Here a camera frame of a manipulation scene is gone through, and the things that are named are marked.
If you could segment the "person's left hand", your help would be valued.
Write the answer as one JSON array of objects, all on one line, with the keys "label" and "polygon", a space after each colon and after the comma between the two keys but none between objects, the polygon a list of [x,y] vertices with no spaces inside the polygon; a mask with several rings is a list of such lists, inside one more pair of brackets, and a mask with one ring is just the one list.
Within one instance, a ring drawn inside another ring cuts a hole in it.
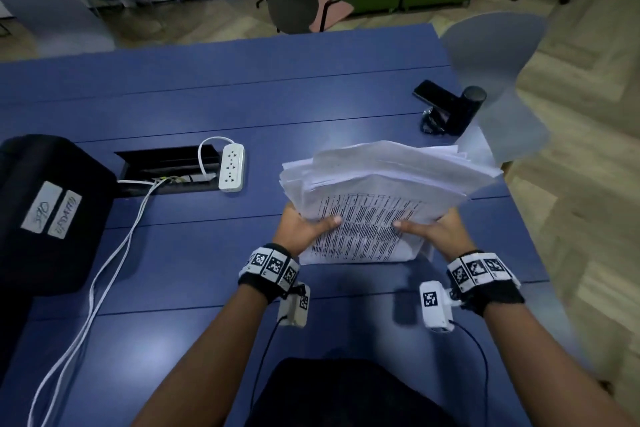
[{"label": "person's left hand", "polygon": [[288,202],[271,242],[286,249],[292,257],[300,256],[318,238],[311,237],[310,222]]}]

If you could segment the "person's right hand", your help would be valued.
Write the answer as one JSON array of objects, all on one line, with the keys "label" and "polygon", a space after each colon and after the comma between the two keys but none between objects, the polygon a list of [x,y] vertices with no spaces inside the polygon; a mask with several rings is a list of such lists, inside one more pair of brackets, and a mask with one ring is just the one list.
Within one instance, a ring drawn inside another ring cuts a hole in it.
[{"label": "person's right hand", "polygon": [[422,237],[448,261],[479,252],[468,234],[456,207],[452,207],[439,220],[429,225],[429,237]]}]

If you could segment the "stack of printed paper sheets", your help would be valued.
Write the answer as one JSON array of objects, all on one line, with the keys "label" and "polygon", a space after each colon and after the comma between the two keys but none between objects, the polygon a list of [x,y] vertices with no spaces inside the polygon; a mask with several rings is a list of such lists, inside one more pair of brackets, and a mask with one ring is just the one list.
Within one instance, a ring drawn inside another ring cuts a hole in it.
[{"label": "stack of printed paper sheets", "polygon": [[394,221],[432,223],[502,175],[457,145],[415,148],[389,140],[329,149],[282,167],[280,185],[304,218],[342,218],[300,254],[302,266],[412,261],[424,239],[402,234]]}]

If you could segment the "person's right forearm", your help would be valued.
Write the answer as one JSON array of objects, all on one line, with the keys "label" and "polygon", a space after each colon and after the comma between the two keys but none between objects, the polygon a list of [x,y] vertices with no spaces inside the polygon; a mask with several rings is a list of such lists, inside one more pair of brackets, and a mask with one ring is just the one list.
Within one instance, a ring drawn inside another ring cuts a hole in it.
[{"label": "person's right forearm", "polygon": [[524,304],[483,317],[533,427],[639,427]]}]

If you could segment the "person's left forearm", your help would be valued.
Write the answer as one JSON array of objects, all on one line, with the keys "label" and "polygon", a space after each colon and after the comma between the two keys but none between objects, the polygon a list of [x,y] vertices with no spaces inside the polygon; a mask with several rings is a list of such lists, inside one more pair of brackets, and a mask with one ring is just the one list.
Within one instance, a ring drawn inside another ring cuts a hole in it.
[{"label": "person's left forearm", "polygon": [[266,296],[238,289],[159,384],[131,427],[222,427],[239,390]]}]

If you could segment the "left wristband with marker tags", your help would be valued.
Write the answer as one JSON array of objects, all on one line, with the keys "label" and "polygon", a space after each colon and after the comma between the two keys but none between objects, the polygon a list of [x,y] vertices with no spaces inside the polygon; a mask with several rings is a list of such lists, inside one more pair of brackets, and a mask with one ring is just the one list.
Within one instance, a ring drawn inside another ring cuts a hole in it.
[{"label": "left wristband with marker tags", "polygon": [[277,298],[287,298],[299,271],[300,264],[286,248],[268,243],[251,253],[237,283],[252,287],[270,304]]}]

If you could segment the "wristband with marker tags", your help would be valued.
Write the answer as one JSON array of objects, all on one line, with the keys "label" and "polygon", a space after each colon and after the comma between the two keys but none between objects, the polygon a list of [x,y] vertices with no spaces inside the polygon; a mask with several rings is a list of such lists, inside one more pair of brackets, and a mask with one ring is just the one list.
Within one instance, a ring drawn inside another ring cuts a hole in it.
[{"label": "wristband with marker tags", "polygon": [[251,253],[237,283],[252,287],[270,304],[277,298],[287,298],[299,271],[300,264],[286,248],[268,243]]},{"label": "wristband with marker tags", "polygon": [[520,282],[495,253],[470,252],[447,266],[451,297],[483,317],[489,304],[524,304]]}]

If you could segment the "right wristband with marker tags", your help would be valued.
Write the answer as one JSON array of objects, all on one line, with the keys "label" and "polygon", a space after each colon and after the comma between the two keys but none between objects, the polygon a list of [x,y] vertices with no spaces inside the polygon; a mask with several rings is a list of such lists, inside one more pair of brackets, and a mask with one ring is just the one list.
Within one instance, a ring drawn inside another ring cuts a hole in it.
[{"label": "right wristband with marker tags", "polygon": [[470,252],[447,266],[451,297],[483,317],[489,304],[524,304],[520,282],[495,253]]}]

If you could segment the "white power strip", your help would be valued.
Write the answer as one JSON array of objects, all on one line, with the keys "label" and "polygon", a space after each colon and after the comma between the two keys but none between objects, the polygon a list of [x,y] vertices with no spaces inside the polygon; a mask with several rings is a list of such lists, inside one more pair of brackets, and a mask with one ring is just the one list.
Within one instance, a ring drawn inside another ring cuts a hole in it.
[{"label": "white power strip", "polygon": [[229,143],[221,154],[218,187],[221,192],[235,193],[244,187],[246,152],[242,144]]}]

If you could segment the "black cylinder device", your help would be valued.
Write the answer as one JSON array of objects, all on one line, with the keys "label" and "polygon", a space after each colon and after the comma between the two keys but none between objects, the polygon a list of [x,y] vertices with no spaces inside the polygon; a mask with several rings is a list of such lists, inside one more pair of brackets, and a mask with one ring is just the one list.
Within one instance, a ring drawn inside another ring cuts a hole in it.
[{"label": "black cylinder device", "polygon": [[484,104],[487,92],[482,87],[471,85],[462,91],[460,99],[451,112],[429,105],[430,109],[422,115],[420,130],[433,135],[460,137]]}]

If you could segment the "black smartphone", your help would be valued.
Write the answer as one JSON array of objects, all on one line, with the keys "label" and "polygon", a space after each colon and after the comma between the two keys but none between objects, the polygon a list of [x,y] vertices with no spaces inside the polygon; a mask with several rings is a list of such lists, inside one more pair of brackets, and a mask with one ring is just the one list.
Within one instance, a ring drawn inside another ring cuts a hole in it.
[{"label": "black smartphone", "polygon": [[432,107],[451,112],[460,103],[460,97],[439,86],[431,80],[422,81],[413,91],[413,96],[425,101]]}]

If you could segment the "person's black trousers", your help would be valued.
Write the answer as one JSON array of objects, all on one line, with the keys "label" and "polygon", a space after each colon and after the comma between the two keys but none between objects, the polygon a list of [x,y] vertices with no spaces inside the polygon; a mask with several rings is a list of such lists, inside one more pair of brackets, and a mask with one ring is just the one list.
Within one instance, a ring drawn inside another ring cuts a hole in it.
[{"label": "person's black trousers", "polygon": [[244,427],[460,427],[443,407],[380,365],[357,358],[286,358]]}]

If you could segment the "white handwritten label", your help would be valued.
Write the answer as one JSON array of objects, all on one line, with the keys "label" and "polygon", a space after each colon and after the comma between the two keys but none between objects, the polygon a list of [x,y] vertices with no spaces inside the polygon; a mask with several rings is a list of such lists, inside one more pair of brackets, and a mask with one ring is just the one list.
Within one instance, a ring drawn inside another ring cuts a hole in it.
[{"label": "white handwritten label", "polygon": [[73,190],[68,190],[54,216],[47,234],[58,239],[64,239],[70,225],[79,209],[83,197]]},{"label": "white handwritten label", "polygon": [[63,189],[60,186],[50,181],[44,181],[29,207],[20,228],[35,234],[41,234],[62,191]]}]

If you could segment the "black paper shredder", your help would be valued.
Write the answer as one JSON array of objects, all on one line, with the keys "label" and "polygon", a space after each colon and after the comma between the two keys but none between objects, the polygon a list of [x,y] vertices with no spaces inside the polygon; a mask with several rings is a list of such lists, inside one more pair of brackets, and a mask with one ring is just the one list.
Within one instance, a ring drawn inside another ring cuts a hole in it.
[{"label": "black paper shredder", "polygon": [[0,144],[0,291],[74,293],[85,284],[111,211],[115,174],[63,137]]}]

